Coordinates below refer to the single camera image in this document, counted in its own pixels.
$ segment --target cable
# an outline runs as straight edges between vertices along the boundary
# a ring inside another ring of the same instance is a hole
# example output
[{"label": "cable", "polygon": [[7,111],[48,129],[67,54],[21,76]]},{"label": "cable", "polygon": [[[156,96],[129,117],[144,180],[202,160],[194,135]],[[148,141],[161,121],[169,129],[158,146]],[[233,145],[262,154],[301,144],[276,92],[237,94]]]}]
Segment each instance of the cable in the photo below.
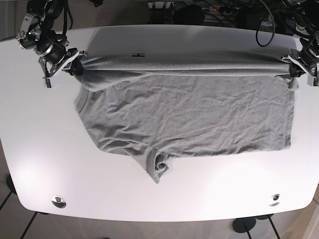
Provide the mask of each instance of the cable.
[{"label": "cable", "polygon": [[259,28],[260,28],[261,23],[263,22],[263,20],[264,20],[266,17],[264,17],[264,18],[261,20],[261,22],[260,22],[260,24],[259,24],[259,26],[258,26],[258,28],[257,28],[257,30],[256,30],[256,42],[257,42],[257,44],[258,44],[259,46],[261,46],[261,47],[266,47],[266,46],[268,46],[268,45],[273,41],[273,39],[274,39],[274,37],[275,37],[275,34],[276,34],[275,20],[274,20],[274,16],[273,16],[272,12],[270,11],[269,7],[265,4],[265,2],[264,2],[263,0],[258,0],[258,1],[260,1],[260,2],[265,6],[265,8],[267,9],[267,11],[268,11],[268,13],[269,13],[269,15],[270,15],[271,21],[273,22],[273,34],[271,35],[271,38],[270,38],[269,42],[268,42],[267,44],[265,44],[265,45],[260,44],[260,42],[259,42],[259,40],[258,40],[258,31],[259,31]]},{"label": "cable", "polygon": [[69,17],[70,17],[70,20],[71,20],[71,26],[70,26],[69,30],[71,30],[72,27],[73,27],[73,16],[72,16],[69,4],[68,4],[68,14],[69,14]]},{"label": "cable", "polygon": [[229,19],[229,17],[227,17],[225,14],[221,13],[217,8],[215,8],[212,4],[210,4],[209,2],[207,2],[206,0],[203,0],[203,2],[207,3],[208,5],[210,5],[212,8],[214,8],[216,11],[218,11],[224,18],[226,18],[231,24],[233,24],[236,28],[236,24]]},{"label": "cable", "polygon": [[216,18],[216,19],[218,20],[217,25],[218,25],[219,23],[221,23],[222,26],[224,26],[224,23],[223,23],[218,17],[216,17],[215,14],[213,14],[213,13],[211,13],[211,12],[205,12],[205,14],[209,14],[210,16],[213,16],[214,18]]},{"label": "cable", "polygon": [[62,35],[64,36],[66,35],[67,28],[68,28],[68,0],[64,0]]}]

